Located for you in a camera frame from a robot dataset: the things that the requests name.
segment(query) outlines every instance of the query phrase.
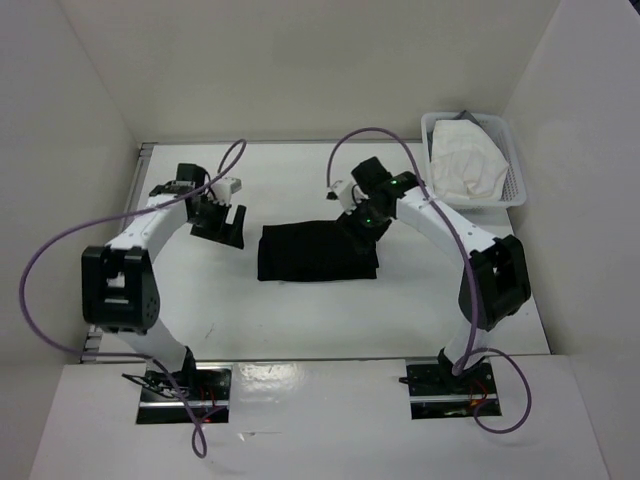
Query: black joint housing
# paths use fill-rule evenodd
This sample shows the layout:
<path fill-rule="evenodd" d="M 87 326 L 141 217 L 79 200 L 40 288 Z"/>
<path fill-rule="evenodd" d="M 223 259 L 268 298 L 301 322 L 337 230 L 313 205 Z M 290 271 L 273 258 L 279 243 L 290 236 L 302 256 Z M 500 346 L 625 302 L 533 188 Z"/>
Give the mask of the black joint housing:
<path fill-rule="evenodd" d="M 204 185 L 207 171 L 195 163 L 179 163 L 176 171 L 177 182 L 193 182 L 194 187 Z"/>
<path fill-rule="evenodd" d="M 513 235 L 496 238 L 495 244 L 483 252 L 472 251 L 469 261 L 478 288 L 478 328 L 488 332 L 531 297 L 524 248 Z M 466 271 L 462 274 L 458 305 L 470 322 L 471 292 Z"/>
<path fill-rule="evenodd" d="M 146 333 L 158 320 L 160 295 L 149 252 L 87 247 L 82 254 L 82 315 L 105 331 Z M 109 280 L 122 276 L 124 284 Z"/>

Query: wire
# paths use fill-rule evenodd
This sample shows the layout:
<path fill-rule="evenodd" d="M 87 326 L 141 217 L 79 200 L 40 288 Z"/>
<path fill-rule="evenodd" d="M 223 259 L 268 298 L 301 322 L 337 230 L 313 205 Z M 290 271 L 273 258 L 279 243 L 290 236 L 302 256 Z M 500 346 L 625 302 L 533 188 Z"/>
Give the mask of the wire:
<path fill-rule="evenodd" d="M 243 140 L 243 141 L 244 141 L 244 145 L 245 145 L 245 147 L 246 147 L 246 146 L 247 146 L 247 141 L 246 141 L 246 140 Z M 229 150 L 227 150 L 227 151 L 225 152 L 225 154 L 222 156 L 222 160 L 220 160 L 220 164 L 218 165 L 218 173 L 222 172 L 222 167 L 224 167 L 224 162 L 226 162 L 226 161 L 227 161 L 227 158 L 228 158 L 228 157 L 229 157 L 229 155 L 231 154 L 231 151 L 232 151 L 232 149 L 230 148 L 230 149 L 229 149 Z M 225 173 L 223 174 L 223 176 L 224 176 L 224 175 L 226 175 L 226 173 L 227 173 L 229 170 L 231 170 L 231 169 L 227 169 L 227 170 L 225 170 Z"/>
<path fill-rule="evenodd" d="M 25 319 L 25 321 L 27 322 L 27 325 L 29 326 L 29 328 L 31 328 L 31 330 L 33 331 L 33 333 L 40 338 L 40 340 L 42 340 L 44 343 L 46 343 L 47 345 L 49 345 L 52 348 L 55 348 L 56 350 L 60 350 L 61 352 L 70 354 L 70 355 L 74 355 L 74 356 L 78 356 L 81 357 L 83 355 L 83 351 L 82 350 L 77 350 L 75 348 L 71 348 L 71 347 L 67 347 L 65 345 L 62 345 L 61 343 L 58 343 L 57 341 L 53 340 L 52 338 L 50 338 L 49 336 L 47 336 L 47 334 L 45 334 L 40 327 L 36 324 L 36 322 L 33 320 L 33 317 L 31 316 L 31 312 L 29 311 L 29 307 L 27 306 L 27 298 L 26 298 L 26 286 L 27 286 L 27 280 L 29 278 L 29 274 L 31 273 L 31 270 L 33 269 L 34 265 L 36 264 L 36 262 L 38 261 L 38 259 L 44 254 L 44 252 L 46 252 L 52 245 L 54 245 L 55 243 L 57 243 L 58 241 L 62 240 L 63 238 L 72 235 L 76 232 L 79 232 L 80 230 L 84 230 L 86 228 L 90 228 L 93 227 L 95 225 L 100 225 L 102 223 L 108 223 L 108 222 L 113 222 L 116 220 L 122 220 L 124 218 L 131 218 L 131 217 L 137 217 L 140 215 L 146 215 L 147 213 L 151 213 L 154 212 L 156 210 L 160 210 L 163 209 L 165 207 L 168 207 L 170 205 L 173 205 L 175 203 L 178 202 L 182 202 L 184 200 L 186 200 L 187 198 L 191 198 L 191 197 L 195 197 L 197 195 L 199 195 L 200 193 L 204 192 L 207 188 L 210 188 L 211 185 L 213 185 L 215 182 L 217 182 L 218 180 L 220 180 L 224 175 L 226 175 L 233 167 L 235 167 L 235 165 L 238 163 L 238 161 L 240 160 L 240 158 L 242 157 L 242 155 L 244 154 L 244 151 L 247 147 L 247 141 L 244 139 L 240 139 L 237 140 L 236 142 L 234 142 L 229 149 L 227 150 L 227 152 L 224 155 L 224 158 L 226 159 L 229 154 L 235 150 L 235 148 L 240 145 L 240 151 L 236 154 L 235 158 L 233 159 L 233 161 L 229 164 L 229 166 L 224 169 L 224 171 L 220 171 L 218 173 L 218 175 L 216 175 L 210 182 L 205 183 L 204 185 L 202 185 L 201 187 L 198 187 L 194 190 L 192 190 L 191 192 L 185 194 L 185 195 L 181 195 L 179 197 L 175 197 L 167 202 L 161 203 L 159 205 L 156 205 L 155 207 L 150 207 L 150 208 L 143 208 L 142 210 L 137 210 L 134 212 L 127 212 L 127 213 L 120 213 L 117 215 L 110 215 L 107 217 L 103 217 L 103 218 L 98 218 L 96 220 L 89 220 L 87 222 L 81 223 L 79 225 L 76 225 L 75 227 L 71 227 L 68 228 L 60 233 L 58 233 L 57 235 L 53 236 L 52 238 L 50 238 L 49 240 L 47 240 L 38 250 L 36 250 L 36 252 L 33 254 L 33 256 L 29 259 L 29 261 L 27 262 L 27 265 L 25 266 L 24 270 L 22 271 L 22 276 L 20 277 L 20 286 L 18 288 L 18 299 L 20 302 L 20 310 L 22 311 L 22 315 Z M 182 390 L 180 389 L 180 386 L 178 385 L 178 382 L 176 382 L 175 378 L 173 378 L 173 375 L 171 375 L 171 372 L 169 372 L 169 370 L 167 370 L 167 368 L 158 360 L 156 360 L 155 358 L 153 358 L 150 355 L 145 355 L 145 354 L 141 354 L 141 353 L 108 353 L 108 352 L 97 352 L 94 353 L 95 356 L 97 357 L 130 357 L 130 358 L 139 358 L 142 360 L 145 360 L 147 362 L 151 362 L 154 365 L 156 365 L 160 371 L 162 373 L 164 373 L 164 375 L 167 377 L 167 380 L 169 381 L 169 383 L 171 384 L 171 386 L 173 387 L 173 389 L 176 391 L 176 394 L 178 396 L 178 398 L 180 399 L 180 401 L 184 404 L 184 408 L 187 412 L 187 415 L 189 416 L 189 419 L 191 420 L 191 422 L 194 425 L 194 430 L 193 430 L 193 438 L 192 438 L 192 442 L 191 442 L 191 447 L 193 448 L 193 452 L 196 454 L 197 457 L 199 458 L 205 458 L 207 456 L 207 440 L 204 436 L 204 431 L 202 430 L 202 426 L 201 423 L 198 421 L 198 419 L 196 418 L 195 414 L 193 413 L 193 410 L 191 409 L 191 407 L 189 406 L 189 401 L 187 400 L 186 396 L 182 393 Z M 202 445 L 202 450 L 198 449 L 198 446 L 196 444 L 196 436 L 200 439 L 200 444 Z"/>
<path fill-rule="evenodd" d="M 491 347 L 477 348 L 476 350 L 472 350 L 471 351 L 471 355 L 475 355 L 477 353 L 486 353 L 486 352 L 496 353 L 496 354 L 500 355 L 501 357 L 503 357 L 505 360 L 507 360 L 511 364 L 513 369 L 520 376 L 520 379 L 522 380 L 522 384 L 524 385 L 524 389 L 525 389 L 525 391 L 527 393 L 527 406 L 525 407 L 524 413 L 522 414 L 522 417 L 520 417 L 520 420 L 518 420 L 514 425 L 512 425 L 511 427 L 508 427 L 508 428 L 503 428 L 503 429 L 491 428 L 491 427 L 487 427 L 485 424 L 483 424 L 480 421 L 480 418 L 479 418 L 480 409 L 482 407 L 484 407 L 485 405 L 487 405 L 488 402 L 482 402 L 482 403 L 480 403 L 479 405 L 477 405 L 473 409 L 473 419 L 476 421 L 476 423 L 478 424 L 478 426 L 480 428 L 482 428 L 483 430 L 485 430 L 485 431 L 487 431 L 489 433 L 495 433 L 495 434 L 498 434 L 498 435 L 503 435 L 505 433 L 511 433 L 511 432 L 514 432 L 517 429 L 519 429 L 522 425 L 524 425 L 524 422 L 526 422 L 527 419 L 529 418 L 529 414 L 531 413 L 531 406 L 532 406 L 532 402 L 533 402 L 533 400 L 531 398 L 531 387 L 529 386 L 529 382 L 527 381 L 527 377 L 524 376 L 524 372 L 518 366 L 518 364 L 515 362 L 515 360 L 513 358 L 511 358 L 509 355 L 507 355 L 506 353 L 504 353 L 502 350 L 498 350 L 497 348 L 491 348 Z"/>
<path fill-rule="evenodd" d="M 395 134 L 391 130 L 388 130 L 386 128 L 381 128 L 381 127 L 359 128 L 357 130 L 354 130 L 351 133 L 347 133 L 344 137 L 338 140 L 338 142 L 333 147 L 333 150 L 331 150 L 331 155 L 329 156 L 329 161 L 327 162 L 327 173 L 326 173 L 327 188 L 328 189 L 331 188 L 331 166 L 333 165 L 335 154 L 338 148 L 340 147 L 340 145 L 342 145 L 344 142 L 349 140 L 351 137 L 355 135 L 359 135 L 360 133 L 365 133 L 365 132 L 383 133 L 391 137 L 392 139 L 394 139 L 396 142 L 398 142 L 398 144 L 402 147 L 402 149 L 407 154 L 407 157 L 409 157 L 409 161 L 411 162 L 413 171 L 416 174 L 418 186 L 420 187 L 420 190 L 424 195 L 425 201 L 430 201 L 432 196 L 429 194 L 429 191 L 427 190 L 424 180 L 422 179 L 422 175 L 420 174 L 420 170 L 418 169 L 418 163 L 416 162 L 416 159 L 413 157 L 413 153 L 411 153 L 409 146 L 397 134 Z M 511 363 L 511 365 L 513 365 L 513 367 L 516 369 L 516 371 L 518 372 L 518 375 L 520 375 L 520 378 L 522 379 L 522 383 L 524 384 L 525 389 L 527 391 L 527 408 L 526 408 L 525 414 L 523 415 L 522 419 L 520 419 L 520 421 L 518 421 L 513 427 L 509 427 L 504 430 L 495 430 L 495 429 L 486 427 L 478 420 L 478 416 L 475 413 L 474 413 L 474 419 L 476 420 L 476 423 L 480 426 L 480 428 L 488 432 L 491 432 L 491 433 L 513 432 L 514 430 L 517 430 L 524 424 L 524 422 L 529 417 L 529 413 L 531 411 L 531 388 L 529 387 L 529 382 L 527 382 L 527 379 L 524 376 L 524 373 L 522 373 L 522 370 L 520 370 L 520 367 L 518 367 L 516 362 L 506 353 L 496 348 L 482 348 L 482 349 L 473 350 L 473 345 L 476 341 L 476 330 L 478 329 L 478 314 L 479 314 L 478 285 L 476 282 L 475 274 L 473 273 L 473 269 L 471 268 L 471 262 L 469 261 L 469 256 L 467 255 L 467 251 L 464 248 L 464 243 L 462 243 L 462 240 L 460 239 L 460 236 L 458 235 L 458 232 L 456 231 L 455 227 L 453 226 L 453 224 L 451 223 L 447 215 L 442 211 L 442 209 L 438 205 L 438 202 L 431 201 L 430 205 L 436 211 L 436 213 L 444 222 L 444 224 L 447 226 L 447 229 L 451 233 L 451 236 L 453 237 L 453 240 L 455 241 L 458 247 L 458 250 L 460 251 L 460 255 L 462 255 L 462 260 L 464 262 L 464 272 L 466 273 L 466 278 L 467 278 L 467 281 L 469 282 L 469 291 L 471 294 L 471 329 L 469 330 L 469 340 L 467 341 L 467 346 L 465 348 L 465 351 L 462 357 L 460 357 L 460 359 L 458 359 L 458 361 L 454 363 L 451 373 L 455 376 L 459 376 L 463 372 L 464 367 L 467 364 L 467 361 L 469 360 L 469 358 L 475 353 L 493 352 L 506 358 L 509 361 L 509 363 Z M 476 407 L 475 411 L 477 411 L 481 406 L 482 404 Z"/>
<path fill-rule="evenodd" d="M 209 184 L 209 188 L 207 188 L 207 191 L 211 194 L 213 199 L 216 200 L 218 197 L 216 197 L 216 193 L 213 191 L 213 188 L 211 188 L 211 185 L 212 185 L 211 175 L 209 175 L 209 172 L 207 172 L 206 170 L 204 171 L 204 178 L 207 180 L 205 183 Z"/>

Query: white backdrop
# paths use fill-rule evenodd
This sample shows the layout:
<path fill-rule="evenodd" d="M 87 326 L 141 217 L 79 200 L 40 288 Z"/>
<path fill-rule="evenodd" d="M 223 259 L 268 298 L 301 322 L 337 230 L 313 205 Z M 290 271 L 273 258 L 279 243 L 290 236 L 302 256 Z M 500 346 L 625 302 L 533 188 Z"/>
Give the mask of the white backdrop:
<path fill-rule="evenodd" d="M 60 0 L 139 141 L 500 113 L 558 0 Z"/>

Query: black bracket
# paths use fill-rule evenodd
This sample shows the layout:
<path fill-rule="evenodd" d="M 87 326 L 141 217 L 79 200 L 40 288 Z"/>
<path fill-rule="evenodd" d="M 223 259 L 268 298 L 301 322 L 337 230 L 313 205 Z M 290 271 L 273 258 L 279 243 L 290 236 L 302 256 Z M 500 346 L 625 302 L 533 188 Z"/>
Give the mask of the black bracket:
<path fill-rule="evenodd" d="M 87 247 L 81 265 L 82 314 L 87 323 L 111 333 L 141 334 L 156 323 L 160 295 L 148 251 Z M 110 283 L 120 275 L 123 284 Z"/>
<path fill-rule="evenodd" d="M 242 229 L 247 207 L 238 205 L 233 223 L 226 223 L 229 210 L 231 210 L 230 205 L 200 202 L 195 217 L 191 220 L 193 223 L 191 235 L 242 250 L 244 248 Z"/>
<path fill-rule="evenodd" d="M 483 252 L 472 251 L 470 262 L 479 299 L 478 328 L 490 331 L 504 317 L 516 313 L 531 297 L 522 243 L 513 235 L 495 239 Z M 458 305 L 471 321 L 471 294 L 466 272 L 462 274 Z"/>

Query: white wall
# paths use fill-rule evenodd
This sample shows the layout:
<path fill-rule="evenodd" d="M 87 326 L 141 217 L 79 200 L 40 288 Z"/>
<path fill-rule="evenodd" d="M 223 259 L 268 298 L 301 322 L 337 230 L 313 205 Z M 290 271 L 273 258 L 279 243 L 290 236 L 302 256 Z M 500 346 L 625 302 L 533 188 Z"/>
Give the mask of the white wall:
<path fill-rule="evenodd" d="M 512 219 L 614 479 L 640 450 L 639 79 L 629 2 L 563 0 L 505 111 L 529 193 Z"/>
<path fill-rule="evenodd" d="M 20 479 L 66 360 L 25 326 L 21 270 L 64 227 L 122 211 L 136 144 L 54 0 L 0 2 L 0 72 L 0 464 L 3 478 Z M 63 343 L 80 347 L 86 328 L 80 254 L 115 227 L 63 242 L 36 267 L 29 302 Z"/>
<path fill-rule="evenodd" d="M 558 0 L 60 0 L 139 141 L 500 112 Z"/>

